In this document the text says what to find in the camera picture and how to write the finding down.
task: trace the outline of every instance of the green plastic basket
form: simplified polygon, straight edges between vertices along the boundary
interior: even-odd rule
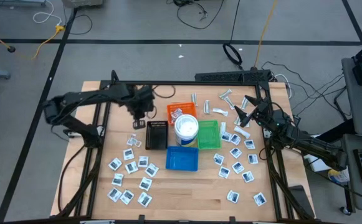
[[[220,149],[218,121],[199,121],[198,132],[199,149]]]

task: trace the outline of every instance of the white cable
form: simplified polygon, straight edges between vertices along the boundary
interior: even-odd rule
[[[32,17],[32,20],[33,20],[34,22],[36,22],[36,23],[43,23],[43,22],[46,22],[51,16],[53,16],[53,17],[56,17],[56,18],[59,19],[59,23],[57,24],[57,26],[61,25],[62,19],[61,19],[59,16],[55,16],[55,15],[52,14],[52,13],[54,13],[54,11],[55,11],[54,5],[53,5],[50,1],[48,1],[48,0],[46,0],[46,1],[52,6],[52,12],[50,12],[50,13],[37,12],[37,13],[35,13],[34,16]],[[47,16],[46,19],[44,19],[43,21],[36,21],[36,15],[39,15],[39,14],[48,15],[48,16]]]
[[[286,80],[286,83],[287,83],[287,85],[288,85],[288,92],[290,93],[290,96],[288,96],[288,98],[290,99],[290,98],[292,97],[292,87],[290,86],[290,84],[289,84],[286,76],[284,76],[283,74],[277,74],[277,75],[275,76],[275,78],[278,77],[278,76],[281,76],[281,77],[283,77],[283,78]]]

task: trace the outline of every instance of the black plastic holder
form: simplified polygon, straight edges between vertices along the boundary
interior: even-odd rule
[[[148,121],[146,125],[146,150],[167,149],[168,121]]]

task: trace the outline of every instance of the wooden table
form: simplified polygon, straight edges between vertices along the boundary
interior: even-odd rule
[[[96,90],[99,84],[100,82],[84,82],[82,91]],[[237,116],[236,112],[231,110],[228,104],[218,97],[219,94],[225,92],[228,88],[232,90],[229,98],[235,105],[242,103],[244,95],[255,96],[255,88],[252,86],[179,85],[176,86],[176,94],[172,98],[155,99],[154,104],[157,106],[158,111],[154,120],[167,120],[166,105],[191,101],[191,93],[197,93],[198,107],[196,111],[198,119],[216,119],[219,123],[225,121],[226,131],[235,133],[233,131],[235,127],[233,122]],[[159,86],[156,91],[160,95],[166,96],[172,94],[173,89],[170,86]],[[270,83],[270,94],[272,101],[278,103],[286,113],[292,114],[284,83]],[[205,100],[210,100],[210,114],[203,113]],[[213,113],[212,109],[214,107],[228,111],[228,117]],[[246,111],[249,112],[253,109],[254,107],[249,103]],[[94,110],[95,105],[83,106],[77,110],[76,118],[84,123],[91,123]],[[200,151],[199,170],[197,172],[166,170],[166,151],[145,150],[146,129],[134,130],[131,125],[132,121],[133,119],[125,107],[119,108],[117,105],[112,104],[103,148],[95,204],[93,207],[93,219],[137,220],[139,215],[145,215],[146,220],[228,221],[229,217],[234,216],[237,221],[276,221],[267,163],[259,159],[258,164],[252,165],[247,161],[248,154],[258,154],[264,147],[261,127],[254,121],[250,122],[249,128],[244,129],[251,134],[250,138],[254,140],[255,150],[246,149],[241,142],[238,148],[242,150],[242,155],[238,159],[235,159],[229,153],[235,145],[223,141],[222,149],[220,150]],[[133,161],[124,161],[123,159],[123,150],[129,148],[129,146],[126,145],[126,140],[133,133],[135,133],[136,138],[143,143],[139,148],[133,146],[135,161],[138,162],[139,156],[149,156],[149,163],[152,162],[160,168],[156,176],[153,177],[153,184],[149,192],[147,192],[153,197],[148,208],[142,207],[137,200],[142,193],[142,190],[138,187],[142,177],[150,177],[145,174],[143,169],[128,174],[124,166],[124,164]],[[169,127],[168,138],[169,145],[176,144],[173,126]],[[81,138],[70,139],[64,164],[82,144],[83,141]],[[65,173],[62,188],[62,206],[72,198],[79,187],[85,152],[86,150],[72,161]],[[223,166],[231,170],[228,179],[223,179],[218,176],[220,167],[214,163],[213,156],[215,153],[225,156]],[[303,185],[313,208],[311,193],[301,156],[286,149],[282,151],[282,154],[289,186]],[[116,188],[122,192],[128,189],[135,194],[129,205],[125,205],[120,200],[114,203],[107,197],[107,193],[113,188],[111,182],[115,173],[108,167],[108,164],[116,157],[123,163],[116,172],[125,175],[123,186],[116,186]],[[248,170],[252,171],[255,178],[253,182],[245,183],[241,174],[237,175],[232,170],[231,165],[236,161],[240,161],[245,167],[243,172]],[[226,195],[230,190],[240,193],[237,204],[226,199]],[[267,203],[260,207],[255,204],[253,199],[253,196],[259,192],[262,192],[267,199]],[[287,213],[284,205],[284,196],[279,188],[278,192],[282,217],[286,218]],[[89,190],[86,190],[84,193],[82,214],[86,211],[88,197]],[[51,214],[56,213],[58,213],[57,195],[55,196],[51,211]]]

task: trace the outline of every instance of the gray floor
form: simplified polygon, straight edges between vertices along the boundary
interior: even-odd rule
[[[63,17],[61,1],[52,0],[54,14]],[[259,40],[272,1],[242,1],[235,26],[234,39]],[[351,8],[362,29],[362,0],[350,0]],[[218,0],[201,3],[211,19]],[[102,8],[83,9],[93,20],[93,29],[85,35],[70,35],[70,39],[228,39],[231,35],[236,0],[226,0],[213,24],[205,30],[186,27],[176,18],[177,7],[164,0],[106,1]],[[46,39],[52,35],[57,19],[35,24],[32,15],[50,8],[0,7],[0,37],[10,39]],[[199,20],[198,9],[182,9],[181,16],[189,22]],[[77,19],[72,32],[88,28],[88,20]],[[279,1],[265,40],[359,41],[341,0]],[[32,55],[36,44],[14,44],[18,52]],[[237,45],[249,68],[255,59],[256,45]],[[0,204],[13,168],[24,143],[37,102],[47,80],[58,45],[43,46],[37,60],[27,60],[9,54],[0,45],[0,69],[12,73],[10,80],[0,80]],[[264,45],[261,66],[266,61],[283,63],[298,72],[315,88],[341,74],[343,57],[350,57],[361,47]],[[266,65],[275,74],[282,73],[290,82],[302,85],[298,77],[282,67]],[[57,69],[49,97],[68,91],[79,91],[85,80],[109,79],[115,69],[121,80],[193,80],[195,73],[233,71],[221,45],[95,45],[67,44]],[[344,86],[344,80],[331,87]],[[293,86],[292,106],[305,99],[300,87]],[[306,101],[293,113],[297,114],[311,101]],[[350,110],[346,94],[341,107]],[[309,133],[322,133],[340,124],[340,115],[322,99],[300,114],[300,127]],[[41,118],[32,142],[6,221],[44,218],[50,213],[67,143],[51,135]],[[356,223],[362,221],[362,211],[347,217],[338,211],[345,205],[344,192],[337,186],[308,173],[310,189],[318,218],[329,222]]]

